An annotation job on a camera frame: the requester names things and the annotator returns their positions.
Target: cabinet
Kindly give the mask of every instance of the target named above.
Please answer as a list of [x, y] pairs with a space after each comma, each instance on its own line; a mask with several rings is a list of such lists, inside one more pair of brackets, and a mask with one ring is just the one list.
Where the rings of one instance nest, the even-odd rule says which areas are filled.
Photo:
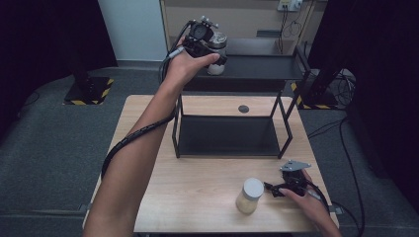
[[[283, 106], [281, 95], [289, 80], [299, 81], [299, 87], [302, 87], [310, 68], [299, 47], [295, 48], [292, 55], [256, 55], [249, 53], [248, 48], [252, 48], [252, 45], [246, 48], [244, 53], [227, 51], [228, 61], [222, 75], [210, 76], [202, 69], [185, 86], [184, 91], [228, 92], [231, 95], [243, 92], [275, 94], [276, 101], [271, 113], [257, 117], [189, 115], [184, 112], [180, 95], [172, 133], [178, 158], [182, 155], [282, 158], [284, 155], [293, 139], [288, 119], [299, 92], [295, 92], [287, 110]], [[278, 142], [273, 121], [278, 107], [288, 135], [282, 147]]]

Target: cylindrical container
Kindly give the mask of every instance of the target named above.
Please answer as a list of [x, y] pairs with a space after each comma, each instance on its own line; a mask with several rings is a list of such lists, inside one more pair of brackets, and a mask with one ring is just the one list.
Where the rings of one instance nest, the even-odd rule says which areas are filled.
[[[214, 32], [212, 38], [208, 42], [208, 47], [225, 56], [225, 48], [227, 46], [227, 36], [221, 32]], [[207, 70], [209, 75], [220, 75], [224, 71], [225, 65], [211, 64]]]
[[237, 197], [237, 208], [244, 214], [253, 213], [258, 206], [258, 200], [263, 191], [264, 187], [260, 180], [255, 178], [247, 179]]

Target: forearm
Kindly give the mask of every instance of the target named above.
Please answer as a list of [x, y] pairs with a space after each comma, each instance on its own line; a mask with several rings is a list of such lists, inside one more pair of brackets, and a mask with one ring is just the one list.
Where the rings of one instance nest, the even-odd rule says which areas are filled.
[[[182, 85], [170, 79], [173, 78], [163, 82], [129, 133], [171, 114]], [[165, 129], [166, 125], [162, 125], [144, 134], [115, 155], [96, 194], [85, 226], [86, 236], [89, 230], [98, 234], [98, 228], [110, 236], [112, 231], [118, 236], [131, 235]]]

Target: black curtain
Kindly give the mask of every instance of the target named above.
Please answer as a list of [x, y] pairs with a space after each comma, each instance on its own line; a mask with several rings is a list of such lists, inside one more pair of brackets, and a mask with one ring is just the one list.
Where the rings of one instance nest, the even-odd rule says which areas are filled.
[[376, 174], [391, 177], [419, 212], [417, 11], [394, 1], [327, 4], [309, 64], [322, 69], [337, 58], [354, 73], [351, 125]]
[[0, 18], [0, 137], [37, 87], [117, 66], [97, 0], [2, 0]]

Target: yellow and black tape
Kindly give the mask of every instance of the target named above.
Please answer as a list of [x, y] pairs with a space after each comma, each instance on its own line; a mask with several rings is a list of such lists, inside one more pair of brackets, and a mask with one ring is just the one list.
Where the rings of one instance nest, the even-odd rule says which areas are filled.
[[[291, 88], [295, 92], [295, 90], [296, 90], [296, 83], [291, 83]], [[301, 96], [298, 96], [298, 98], [296, 99], [296, 106], [300, 110], [335, 110], [335, 109], [337, 109], [336, 106], [328, 106], [328, 105], [305, 105]]]
[[111, 90], [111, 86], [114, 83], [114, 79], [109, 79], [107, 86], [104, 88], [104, 91], [102, 92], [102, 97], [100, 98], [100, 100], [95, 100], [95, 101], [91, 101], [91, 100], [84, 100], [84, 99], [76, 99], [76, 100], [71, 100], [71, 101], [65, 101], [63, 102], [64, 105], [75, 105], [75, 106], [86, 106], [86, 105], [101, 105], [104, 101], [105, 98], [108, 96], [109, 91]]

